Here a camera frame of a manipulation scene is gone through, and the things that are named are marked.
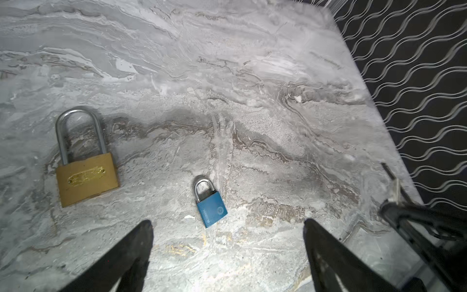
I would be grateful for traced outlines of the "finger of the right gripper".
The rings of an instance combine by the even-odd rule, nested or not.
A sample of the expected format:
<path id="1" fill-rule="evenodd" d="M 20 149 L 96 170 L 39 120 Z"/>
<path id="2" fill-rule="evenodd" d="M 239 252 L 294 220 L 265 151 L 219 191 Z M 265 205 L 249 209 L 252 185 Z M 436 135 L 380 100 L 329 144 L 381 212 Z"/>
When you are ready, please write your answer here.
<path id="1" fill-rule="evenodd" d="M 467 290 L 467 221 L 415 204 L 385 201 L 379 215 L 451 292 Z"/>

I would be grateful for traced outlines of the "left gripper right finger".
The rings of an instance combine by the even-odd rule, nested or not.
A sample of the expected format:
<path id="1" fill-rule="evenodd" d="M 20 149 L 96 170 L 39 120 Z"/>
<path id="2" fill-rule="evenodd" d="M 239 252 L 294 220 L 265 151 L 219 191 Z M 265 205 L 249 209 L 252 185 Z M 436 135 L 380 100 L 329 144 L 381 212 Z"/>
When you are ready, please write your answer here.
<path id="1" fill-rule="evenodd" d="M 316 220 L 304 222 L 304 242 L 317 292 L 396 292 Z"/>

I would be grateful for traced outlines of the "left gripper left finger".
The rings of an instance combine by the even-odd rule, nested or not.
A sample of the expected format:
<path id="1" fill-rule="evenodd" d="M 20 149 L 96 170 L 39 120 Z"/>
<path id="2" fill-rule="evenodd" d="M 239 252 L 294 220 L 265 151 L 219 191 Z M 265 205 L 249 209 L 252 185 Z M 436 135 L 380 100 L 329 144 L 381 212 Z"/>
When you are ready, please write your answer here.
<path id="1" fill-rule="evenodd" d="M 141 292 L 153 248 L 153 226 L 141 221 L 83 274 L 62 288 L 63 292 Z"/>

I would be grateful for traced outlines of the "small blue padlock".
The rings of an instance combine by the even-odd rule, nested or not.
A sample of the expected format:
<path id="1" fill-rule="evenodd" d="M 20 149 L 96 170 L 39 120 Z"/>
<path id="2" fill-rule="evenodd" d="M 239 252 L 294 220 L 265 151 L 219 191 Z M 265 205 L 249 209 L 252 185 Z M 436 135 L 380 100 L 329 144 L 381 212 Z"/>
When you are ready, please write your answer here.
<path id="1" fill-rule="evenodd" d="M 200 199 L 198 193 L 198 186 L 201 183 L 206 183 L 209 186 L 209 190 L 211 191 L 211 194 L 205 197 L 203 200 Z M 195 180 L 193 184 L 193 193 L 195 195 L 197 208 L 205 228 L 211 227 L 228 214 L 220 192 L 216 190 L 213 183 L 209 179 L 198 178 Z"/>

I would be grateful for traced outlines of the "large brass padlock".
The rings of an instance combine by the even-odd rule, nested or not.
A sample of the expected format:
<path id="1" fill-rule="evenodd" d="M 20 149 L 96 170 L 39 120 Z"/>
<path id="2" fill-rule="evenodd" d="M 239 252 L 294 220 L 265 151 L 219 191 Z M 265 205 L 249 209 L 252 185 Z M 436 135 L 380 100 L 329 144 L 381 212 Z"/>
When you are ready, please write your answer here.
<path id="1" fill-rule="evenodd" d="M 91 117 L 101 154 L 81 161 L 69 161 L 65 140 L 65 124 L 69 116 L 84 113 Z M 98 196 L 120 186 L 113 156 L 107 149 L 102 127 L 97 115 L 85 107 L 74 107 L 59 115 L 55 132 L 62 165 L 56 169 L 56 178 L 62 207 Z"/>

